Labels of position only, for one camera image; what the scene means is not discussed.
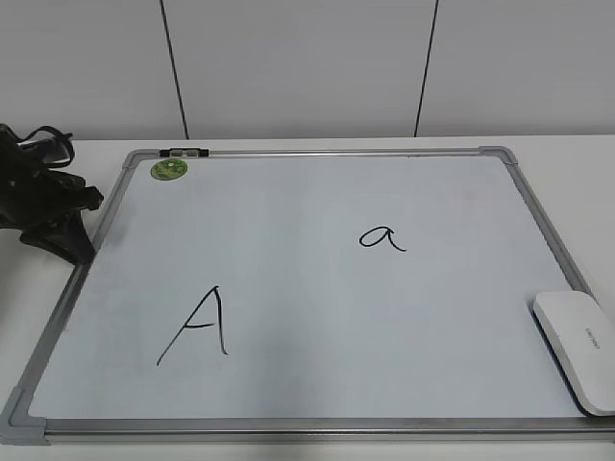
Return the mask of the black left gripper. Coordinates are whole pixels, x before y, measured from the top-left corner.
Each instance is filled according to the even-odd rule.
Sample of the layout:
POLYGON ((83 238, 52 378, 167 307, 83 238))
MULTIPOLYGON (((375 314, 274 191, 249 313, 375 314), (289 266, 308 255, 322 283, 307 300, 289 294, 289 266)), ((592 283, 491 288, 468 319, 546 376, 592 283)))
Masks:
POLYGON ((19 137, 1 126, 1 227, 23 230, 22 243, 68 263, 90 263, 94 247, 80 213, 96 210, 103 195, 62 169, 74 160, 71 135, 41 126, 19 137))

